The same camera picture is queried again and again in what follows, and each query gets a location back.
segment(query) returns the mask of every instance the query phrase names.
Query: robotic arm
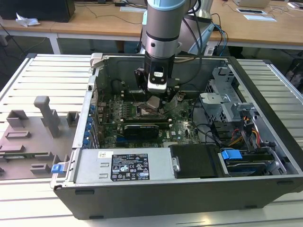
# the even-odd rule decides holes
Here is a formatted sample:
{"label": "robotic arm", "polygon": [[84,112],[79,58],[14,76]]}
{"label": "robotic arm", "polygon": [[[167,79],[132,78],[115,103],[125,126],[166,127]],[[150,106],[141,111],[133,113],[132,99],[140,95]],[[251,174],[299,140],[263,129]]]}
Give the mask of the robotic arm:
{"label": "robotic arm", "polygon": [[132,0],[134,4],[147,5],[147,25],[143,40],[145,48],[144,76],[147,90],[155,93],[165,93],[167,80],[171,78],[176,50],[179,47],[179,36],[182,18],[199,5],[205,17],[213,0]]}

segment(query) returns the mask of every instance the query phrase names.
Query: warning label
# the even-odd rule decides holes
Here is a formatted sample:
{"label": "warning label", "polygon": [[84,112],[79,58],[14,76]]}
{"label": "warning label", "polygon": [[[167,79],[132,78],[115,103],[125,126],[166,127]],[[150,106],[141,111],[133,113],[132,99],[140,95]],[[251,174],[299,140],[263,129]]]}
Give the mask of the warning label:
{"label": "warning label", "polygon": [[147,154],[113,155],[110,179],[112,181],[149,180]]}

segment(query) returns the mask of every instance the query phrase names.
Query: table leg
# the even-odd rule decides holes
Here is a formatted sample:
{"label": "table leg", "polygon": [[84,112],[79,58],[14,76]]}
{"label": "table leg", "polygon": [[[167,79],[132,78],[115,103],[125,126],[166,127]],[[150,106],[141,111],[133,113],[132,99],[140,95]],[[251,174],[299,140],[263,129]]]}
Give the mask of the table leg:
{"label": "table leg", "polygon": [[260,50],[261,50],[261,48],[257,48],[257,49],[254,51],[252,57],[253,57],[253,58],[257,58],[257,55],[259,54]]}
{"label": "table leg", "polygon": [[94,45],[94,40],[93,39],[89,39],[89,48],[91,51],[95,50],[95,45]]}
{"label": "table leg", "polygon": [[217,41],[208,41],[206,48],[205,48],[205,52],[204,52],[204,56],[212,56],[214,53],[214,48],[217,46]]}
{"label": "table leg", "polygon": [[51,45],[52,45],[52,48],[53,48],[53,53],[54,54],[61,54],[60,46],[58,44],[57,34],[53,34],[53,35],[51,35],[48,38],[49,38],[49,40],[51,42]]}
{"label": "table leg", "polygon": [[2,46],[7,46],[8,42],[5,39],[4,35],[0,35],[0,43],[2,44]]}
{"label": "table leg", "polygon": [[118,53],[124,53],[124,41],[116,40],[116,46],[118,49]]}

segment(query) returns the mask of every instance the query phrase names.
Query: metal slotted tabletop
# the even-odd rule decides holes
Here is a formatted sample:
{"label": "metal slotted tabletop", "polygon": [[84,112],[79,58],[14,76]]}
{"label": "metal slotted tabletop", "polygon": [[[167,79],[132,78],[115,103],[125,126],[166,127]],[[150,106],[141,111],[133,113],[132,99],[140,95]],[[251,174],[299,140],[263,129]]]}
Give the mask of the metal slotted tabletop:
{"label": "metal slotted tabletop", "polygon": [[[0,133],[13,109],[41,116],[34,107],[36,96],[49,96],[58,115],[81,111],[91,75],[89,55],[38,54],[27,58],[0,93]],[[303,98],[284,76],[262,60],[239,60],[249,77],[272,106],[299,145],[303,147]],[[0,181],[0,225],[92,226],[92,227],[197,227],[197,226],[303,226],[303,192],[284,195],[263,209],[231,210],[155,217],[77,220],[56,197],[50,179]]]}

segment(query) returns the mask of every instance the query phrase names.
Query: small white label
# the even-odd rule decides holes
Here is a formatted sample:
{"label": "small white label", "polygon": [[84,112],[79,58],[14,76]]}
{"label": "small white label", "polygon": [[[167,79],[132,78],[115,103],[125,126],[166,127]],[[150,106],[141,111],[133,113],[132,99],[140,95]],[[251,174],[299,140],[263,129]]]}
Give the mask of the small white label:
{"label": "small white label", "polygon": [[23,156],[7,156],[5,159],[20,159],[20,158],[25,158]]}
{"label": "small white label", "polygon": [[111,158],[113,153],[113,151],[99,151],[98,158]]}

